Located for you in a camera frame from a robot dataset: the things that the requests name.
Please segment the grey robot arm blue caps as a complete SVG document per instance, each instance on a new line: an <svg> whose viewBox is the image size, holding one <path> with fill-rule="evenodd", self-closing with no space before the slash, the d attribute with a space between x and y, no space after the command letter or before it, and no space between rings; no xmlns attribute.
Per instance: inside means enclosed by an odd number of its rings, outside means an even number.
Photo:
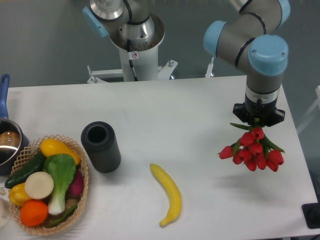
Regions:
<svg viewBox="0 0 320 240"><path fill-rule="evenodd" d="M203 47L246 74L245 98L233 113L250 126L271 127L285 119L276 107L289 47L272 33L289 17L287 0L233 0L239 18L232 23L214 21L203 37Z"/></svg>

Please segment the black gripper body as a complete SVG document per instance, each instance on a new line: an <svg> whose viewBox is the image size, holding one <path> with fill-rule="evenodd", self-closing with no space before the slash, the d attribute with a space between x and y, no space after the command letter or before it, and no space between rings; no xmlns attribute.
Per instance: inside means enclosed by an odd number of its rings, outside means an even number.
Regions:
<svg viewBox="0 0 320 240"><path fill-rule="evenodd" d="M276 107L277 99L263 103L246 98L243 103L235 103L233 114L249 126L272 127L284 121L286 112Z"/></svg>

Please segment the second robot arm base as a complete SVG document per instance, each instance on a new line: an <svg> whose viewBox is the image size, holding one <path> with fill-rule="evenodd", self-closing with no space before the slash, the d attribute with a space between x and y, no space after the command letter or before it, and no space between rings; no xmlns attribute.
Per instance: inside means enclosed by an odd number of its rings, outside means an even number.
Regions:
<svg viewBox="0 0 320 240"><path fill-rule="evenodd" d="M91 0L82 15L99 37L110 37L127 52L142 52L157 47L165 36L164 24L151 5L150 0Z"/></svg>

